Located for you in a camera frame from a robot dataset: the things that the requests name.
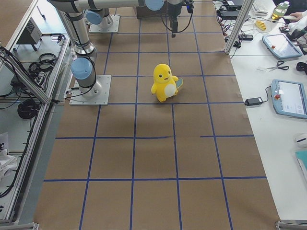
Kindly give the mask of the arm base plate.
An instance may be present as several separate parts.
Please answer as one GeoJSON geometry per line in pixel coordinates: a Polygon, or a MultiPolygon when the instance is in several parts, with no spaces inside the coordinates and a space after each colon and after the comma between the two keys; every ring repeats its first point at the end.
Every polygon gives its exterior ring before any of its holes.
{"type": "Polygon", "coordinates": [[[100,15],[97,19],[90,19],[89,33],[92,34],[108,34],[117,33],[119,29],[120,15],[108,15],[102,18],[100,15]]]}
{"type": "Polygon", "coordinates": [[[95,85],[88,89],[80,87],[75,80],[74,87],[78,89],[72,91],[69,104],[71,106],[108,105],[111,78],[111,75],[97,75],[95,85]]]}

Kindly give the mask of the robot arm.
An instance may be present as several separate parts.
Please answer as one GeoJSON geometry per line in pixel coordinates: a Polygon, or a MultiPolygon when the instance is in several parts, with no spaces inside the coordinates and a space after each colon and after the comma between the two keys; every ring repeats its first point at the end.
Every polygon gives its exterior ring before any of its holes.
{"type": "Polygon", "coordinates": [[[101,10],[108,8],[144,7],[152,11],[161,9],[163,0],[50,0],[59,13],[63,13],[69,37],[75,43],[75,52],[79,56],[96,53],[94,45],[90,42],[84,21],[84,10],[101,10]]]}
{"type": "Polygon", "coordinates": [[[91,24],[98,25],[101,28],[108,28],[113,25],[113,19],[110,16],[109,8],[88,10],[86,18],[91,24]]]}

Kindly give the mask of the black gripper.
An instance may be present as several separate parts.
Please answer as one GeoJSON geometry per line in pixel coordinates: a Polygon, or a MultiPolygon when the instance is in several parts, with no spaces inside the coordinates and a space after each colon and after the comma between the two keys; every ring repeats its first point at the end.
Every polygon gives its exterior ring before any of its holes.
{"type": "Polygon", "coordinates": [[[167,0],[167,13],[170,16],[171,37],[175,38],[178,33],[177,17],[181,14],[182,0],[167,0]]]}

